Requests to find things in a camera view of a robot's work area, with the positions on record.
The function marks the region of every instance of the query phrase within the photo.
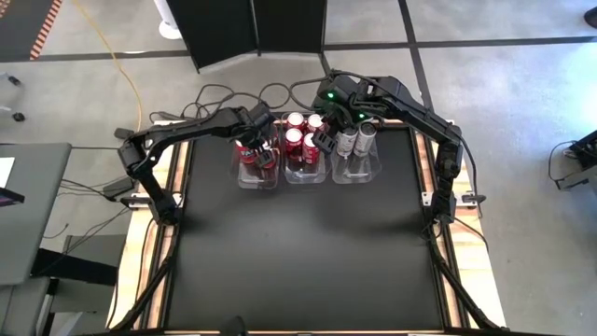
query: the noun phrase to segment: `gray floor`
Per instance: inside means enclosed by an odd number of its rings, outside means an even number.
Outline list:
[[[180,41],[157,36],[158,14],[150,0],[83,3],[118,51],[184,48]],[[581,19],[597,5],[593,0],[408,4],[419,41],[597,35]],[[94,32],[68,5],[62,5],[43,52],[103,52]],[[406,41],[397,1],[329,0],[329,6],[327,43]],[[134,10],[145,14],[121,14]],[[508,325],[525,331],[594,334],[597,198],[585,187],[557,191],[547,178],[547,158],[558,142],[597,129],[597,44],[421,49],[421,55],[436,111],[462,126],[479,166],[479,191],[488,196],[483,229]],[[420,99],[407,49],[333,51],[326,56],[333,67],[397,76]],[[201,75],[189,58],[123,64],[141,92],[144,127],[149,125],[149,112],[179,112],[205,83],[257,93],[271,81],[291,83],[323,73],[316,57],[287,54],[242,56],[204,69]],[[0,68],[25,83],[22,91],[2,84],[0,102],[8,100],[28,117],[22,124],[0,117],[0,142],[115,147],[114,128],[135,126],[134,98],[110,61],[3,63]],[[310,86],[298,95],[307,103],[313,92]],[[222,94],[208,92],[206,101]],[[272,90],[266,98],[274,104],[284,94]],[[554,167],[555,175],[575,169],[560,156]],[[115,152],[88,150],[73,152],[66,174],[87,184],[120,175]],[[67,233],[44,245],[60,249],[66,234],[83,234],[118,210],[119,205],[94,197],[61,196],[47,235],[64,223],[70,225]],[[127,223],[122,217],[102,234],[122,234]]]

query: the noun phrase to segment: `black partition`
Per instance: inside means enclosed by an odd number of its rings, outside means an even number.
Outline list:
[[[327,0],[168,0],[197,69],[251,52],[321,52]]]
[[[253,0],[259,49],[321,52],[327,0]]]
[[[380,132],[367,184],[240,189],[231,144],[193,145],[167,329],[441,329],[411,130]]]
[[[249,0],[168,0],[197,69],[257,48]]]

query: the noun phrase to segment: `wooden frame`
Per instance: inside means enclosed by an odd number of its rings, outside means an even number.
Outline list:
[[[419,133],[416,134],[416,147],[419,151],[420,167],[423,171],[424,189],[425,191],[431,191],[433,190],[433,180],[428,160],[429,153],[425,147],[424,137]],[[166,181],[168,179],[168,173],[171,165],[170,161],[173,156],[172,148],[173,147],[169,147],[166,151],[164,151],[159,163],[154,167],[154,175],[162,186],[166,185]],[[180,192],[183,187],[182,182],[185,172],[187,150],[188,143],[183,143],[180,147],[178,163],[176,164],[176,172],[174,174],[174,192]],[[433,150],[433,155],[435,157],[435,152],[437,151],[437,144],[435,143],[433,143]],[[454,182],[454,191],[466,192],[469,190],[471,190],[470,180],[468,177],[466,164],[463,162],[463,169]],[[482,232],[476,209],[470,210],[458,208],[456,211],[456,216],[466,224],[470,225],[472,228]],[[132,307],[136,298],[146,286],[146,280],[151,267],[151,260],[153,259],[154,246],[157,238],[157,226],[151,222],[150,219],[151,214],[148,209],[135,210],[132,214],[131,225],[129,227],[125,248],[122,254],[122,261],[118,271],[118,293],[115,292],[113,297],[110,315],[112,314],[112,310],[115,309],[114,303],[116,301],[115,297],[117,294],[118,304],[116,306],[112,324],[108,327],[115,326],[122,319],[122,317]],[[493,279],[492,266],[485,244],[474,232],[458,222],[451,224],[449,230],[451,233],[452,246],[456,256],[456,262],[458,264],[458,270],[463,286],[466,288],[479,308],[483,310],[486,316],[488,316],[497,325],[505,326],[506,322],[502,312],[502,306],[499,301],[495,281]],[[146,238],[146,232],[147,240],[145,250],[141,251]],[[164,235],[162,250],[160,252],[160,260],[165,257],[168,247],[170,246],[171,233],[172,231],[169,229]],[[442,255],[444,258],[446,258],[446,248],[443,238],[438,240],[438,246]],[[142,254],[143,265],[140,265]],[[160,308],[164,294],[164,282],[165,279],[161,281],[160,286],[154,293],[154,300],[152,300],[149,310],[149,318],[147,320],[148,322],[146,326],[147,328],[158,327],[160,320]],[[443,279],[443,285],[451,323],[455,327],[460,327],[462,324],[458,314],[456,303],[457,300],[445,278]],[[470,317],[468,319],[471,326],[475,327],[474,321]],[[137,321],[135,324],[136,328],[138,328],[138,322],[139,321]]]

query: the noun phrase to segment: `black cable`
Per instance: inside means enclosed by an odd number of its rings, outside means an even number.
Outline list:
[[[61,235],[63,232],[66,231],[66,229],[68,228],[68,223],[64,224],[64,227],[62,228],[62,230],[60,230],[60,232],[54,234],[53,236],[43,236],[44,239],[54,239],[56,237],[58,237],[59,235]]]
[[[473,153],[470,151],[466,140],[458,133],[455,133],[456,136],[460,139],[465,147],[466,155],[468,155],[468,159],[470,160],[471,168],[473,169],[473,191],[475,192],[475,196],[479,196],[479,191],[477,187],[477,164],[475,163],[475,158],[473,158]],[[479,211],[479,218],[483,218],[483,211],[481,210],[481,202],[477,202],[477,210]]]
[[[134,298],[137,300],[137,296],[139,295],[139,287],[141,286],[141,273],[143,272],[143,259],[145,256],[146,244],[147,244],[147,235],[149,234],[149,228],[151,228],[151,223],[153,222],[153,218],[149,219],[146,227],[146,235],[143,238],[143,245],[141,246],[141,260],[139,261],[139,278],[137,279],[137,288],[134,291]]]
[[[284,83],[270,83],[270,84],[264,86],[263,89],[261,89],[261,91],[259,92],[259,95],[258,95],[259,99],[262,100],[261,96],[263,95],[263,92],[267,88],[270,88],[270,87],[273,87],[273,86],[282,87],[283,89],[286,90],[287,95],[286,95],[286,100],[284,100],[283,103],[281,103],[280,105],[277,105],[277,106],[270,106],[270,109],[276,109],[276,108],[284,107],[290,101],[290,89]]]
[[[315,78],[315,79],[306,79],[306,80],[300,80],[298,82],[294,82],[290,85],[290,87],[288,88],[288,93],[290,95],[290,98],[301,108],[306,109],[307,111],[314,111],[314,108],[312,108],[311,106],[306,106],[305,104],[303,104],[296,96],[295,93],[293,92],[293,90],[300,85],[305,85],[305,84],[311,84],[311,83],[319,83],[322,82],[326,79],[330,79],[330,76],[325,76],[325,77],[319,77],[319,78]]]
[[[91,192],[71,192],[71,191],[66,191],[66,192],[61,192],[58,195],[56,195],[56,197],[61,197],[61,196],[93,196],[93,197],[99,197],[100,195],[95,194],[95,193],[91,193]]]
[[[433,243],[434,241],[430,238],[427,238],[425,236],[425,232],[429,231],[429,236],[434,235],[434,230],[433,230],[433,226],[436,224],[435,220],[432,220],[431,223],[428,223],[427,225],[424,226],[424,228],[421,230],[421,233],[419,234],[421,236],[421,239],[423,239],[424,241],[426,241],[427,243],[431,242]],[[441,223],[438,223],[439,225],[439,231],[437,232],[437,234],[435,234],[435,238],[439,238],[439,236],[441,235],[441,233],[443,232],[443,228],[441,226]]]
[[[489,243],[487,243],[487,239],[485,239],[485,236],[479,232],[477,229],[473,228],[472,226],[464,223],[460,218],[455,217],[454,218],[457,222],[459,222],[460,224],[464,225],[465,227],[467,227],[469,230],[473,231],[485,244],[485,248],[487,249],[487,253],[489,253]]]
[[[71,181],[71,180],[68,180],[66,178],[63,178],[62,181],[68,182],[68,183],[72,183],[72,184],[74,184],[76,186],[80,186],[83,189],[87,189],[89,191],[95,192],[98,195],[100,195],[100,196],[104,197],[105,199],[107,199],[109,202],[116,202],[116,199],[114,197],[108,197],[108,196],[104,195],[103,193],[101,193],[99,190],[96,190],[94,188],[88,187],[88,186],[86,186],[84,184],[81,184],[81,183],[78,183],[78,182],[75,182],[75,181]]]
[[[115,177],[115,178],[113,178],[113,179],[111,179],[111,180],[109,180],[107,182],[102,182],[102,183],[99,183],[99,184],[96,184],[96,185],[87,186],[87,187],[96,188],[96,187],[105,186],[105,185],[110,184],[112,182],[116,182],[116,181],[118,181],[118,180],[120,180],[121,178],[124,178],[124,177],[127,177],[127,176],[126,175],[122,175],[122,176],[119,176],[119,177]]]
[[[118,276],[116,283],[114,284],[114,307],[112,308],[112,314],[110,314],[110,318],[108,318],[108,323],[105,324],[106,329],[110,330],[110,325],[112,324],[112,320],[114,319],[114,314],[116,313],[116,307],[118,307]]]
[[[568,174],[568,175],[566,175],[566,176],[564,176],[564,177],[560,177],[560,178],[553,178],[553,176],[551,175],[551,160],[553,159],[553,153],[554,153],[554,152],[556,151],[556,149],[557,149],[558,147],[560,147],[561,145],[573,144],[573,143],[575,143],[575,142],[576,142],[575,140],[570,140],[570,141],[564,141],[564,142],[560,142],[560,144],[558,144],[558,145],[554,146],[554,148],[552,148],[552,149],[551,149],[551,152],[549,153],[549,159],[548,159],[548,177],[549,177],[549,179],[550,179],[550,180],[552,180],[552,181],[553,181],[553,182],[555,182],[556,184],[557,184],[559,181],[563,181],[563,180],[564,180],[566,177],[568,177],[568,176],[570,176],[570,175],[573,175],[573,174],[575,174],[575,173],[571,173],[571,174]]]
[[[81,244],[87,242],[91,237],[93,237],[94,235],[96,235],[99,231],[101,231],[103,228],[105,228],[106,226],[108,226],[108,224],[112,223],[116,218],[124,215],[127,211],[130,211],[129,208],[123,208],[122,210],[120,210],[117,214],[115,214],[114,216],[112,216],[111,218],[96,224],[92,227],[90,227],[84,234],[83,236],[77,240],[73,245],[71,245],[66,251],[62,252],[62,256],[59,257],[58,259],[54,260],[54,262],[50,263],[50,265],[48,265],[46,268],[44,268],[43,270],[41,270],[40,272],[38,272],[38,274],[43,274],[45,273],[47,270],[51,269],[52,267],[54,267],[54,265],[56,265],[57,263],[59,263],[60,261],[62,261],[64,259],[64,257],[68,256],[69,253],[73,252],[77,247],[81,246]],[[95,229],[98,228],[94,233],[91,233],[88,235],[88,233]]]
[[[193,103],[190,103],[190,104],[187,104],[187,105],[186,105],[186,106],[183,108],[182,112],[180,113],[180,117],[181,117],[181,118],[185,118],[185,117],[186,117],[186,116],[185,116],[185,112],[187,111],[187,108],[189,108],[189,107],[191,107],[191,106],[193,106],[193,105],[195,105],[195,106],[197,107],[197,111],[195,112],[195,118],[197,118],[197,117],[200,115],[200,111],[201,111],[201,109],[202,109],[202,108],[205,110],[205,112],[207,113],[207,115],[208,115],[208,116],[209,116],[210,114],[212,114],[212,112],[210,112],[210,111],[209,111],[209,110],[206,108],[206,106],[208,106],[208,105],[213,105],[213,103],[209,103],[209,104],[206,104],[206,105],[203,105],[203,104],[200,104],[200,103],[199,103],[199,100],[201,99],[201,96],[203,95],[203,92],[204,92],[204,91],[205,91],[205,89],[207,89],[207,88],[222,88],[222,89],[226,89],[226,90],[230,91],[230,93],[234,93],[234,90],[233,90],[231,87],[228,87],[228,86],[226,86],[226,85],[222,85],[222,84],[206,84],[206,85],[203,85],[203,86],[201,87],[201,89],[199,90],[199,94],[197,94],[197,98],[195,99],[195,102],[193,102]]]
[[[72,149],[105,149],[105,150],[118,150],[116,147],[84,147],[84,146],[71,146]]]

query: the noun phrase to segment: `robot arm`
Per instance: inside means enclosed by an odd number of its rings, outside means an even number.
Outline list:
[[[271,136],[275,117],[269,108],[260,103],[252,110],[244,107],[223,108],[208,119],[190,120],[165,126],[153,126],[128,138],[118,149],[118,155],[127,175],[138,180],[151,202],[153,218],[160,224],[173,225],[176,202],[169,190],[164,190],[153,176],[152,168],[158,164],[161,153],[170,145],[217,136],[240,141],[257,152],[257,164],[267,165],[273,160],[271,151],[263,150],[263,141]]]
[[[349,76],[360,77],[360,82]],[[453,180],[460,174],[463,157],[461,131],[435,113],[428,112],[416,102],[404,84],[394,77],[361,77],[332,70],[330,80],[323,82],[317,92],[318,104],[331,123],[331,133],[315,135],[315,143],[326,152],[334,147],[334,132],[368,118],[400,119],[438,144],[435,163],[437,190],[431,202],[435,221],[453,222],[456,199],[452,192]]]

